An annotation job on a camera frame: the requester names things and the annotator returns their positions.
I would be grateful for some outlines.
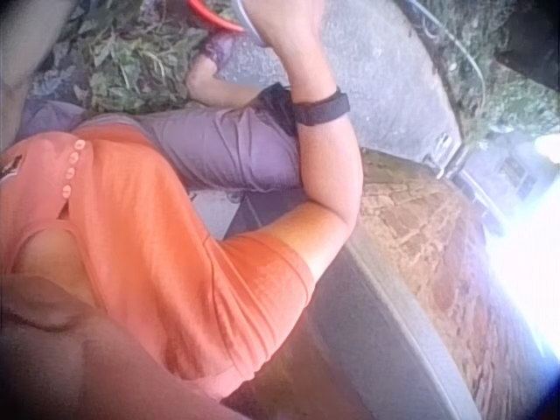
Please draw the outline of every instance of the wrist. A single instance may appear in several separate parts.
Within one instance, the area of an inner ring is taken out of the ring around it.
[[[295,103],[323,101],[337,91],[333,71],[318,41],[305,41],[286,51],[280,60],[288,74]]]

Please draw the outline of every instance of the hand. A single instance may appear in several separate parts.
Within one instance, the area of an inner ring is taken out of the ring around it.
[[[277,53],[319,44],[325,0],[244,0],[248,17]]]

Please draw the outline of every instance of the watch strap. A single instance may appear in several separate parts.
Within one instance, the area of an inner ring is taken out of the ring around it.
[[[294,103],[293,108],[296,122],[312,127],[337,120],[350,112],[350,101],[348,95],[338,88],[323,101]]]

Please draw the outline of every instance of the orange shirt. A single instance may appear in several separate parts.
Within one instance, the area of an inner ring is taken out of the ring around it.
[[[210,237],[175,171],[134,128],[40,134],[0,164],[2,274],[33,235],[64,228],[98,306],[214,398],[254,376],[309,302],[314,281],[299,255],[263,233]]]

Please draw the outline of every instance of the purple pants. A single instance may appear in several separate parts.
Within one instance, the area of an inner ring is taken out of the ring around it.
[[[301,186],[290,93],[280,85],[263,90],[244,108],[187,108],[142,116],[88,118],[84,108],[70,103],[29,101],[18,139],[114,123],[141,130],[189,188],[267,193]]]

